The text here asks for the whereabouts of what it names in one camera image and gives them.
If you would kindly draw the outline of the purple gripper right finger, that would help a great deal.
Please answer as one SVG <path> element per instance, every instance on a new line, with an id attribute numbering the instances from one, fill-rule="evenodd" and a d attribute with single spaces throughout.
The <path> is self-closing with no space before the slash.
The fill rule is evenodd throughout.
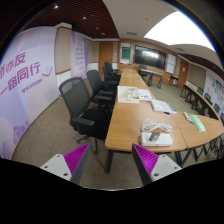
<path id="1" fill-rule="evenodd" d="M 143 185 L 181 170 L 181 167 L 166 154 L 157 155 L 137 144 L 132 144 L 132 156 Z"/>

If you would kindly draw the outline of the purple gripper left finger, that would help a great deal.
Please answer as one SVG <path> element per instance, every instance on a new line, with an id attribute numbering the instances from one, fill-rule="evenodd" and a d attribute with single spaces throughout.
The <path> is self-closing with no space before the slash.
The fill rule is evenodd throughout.
<path id="1" fill-rule="evenodd" d="M 90 154 L 90 144 L 80 146 L 69 153 L 56 154 L 41 169 L 72 183 L 79 184 Z"/>

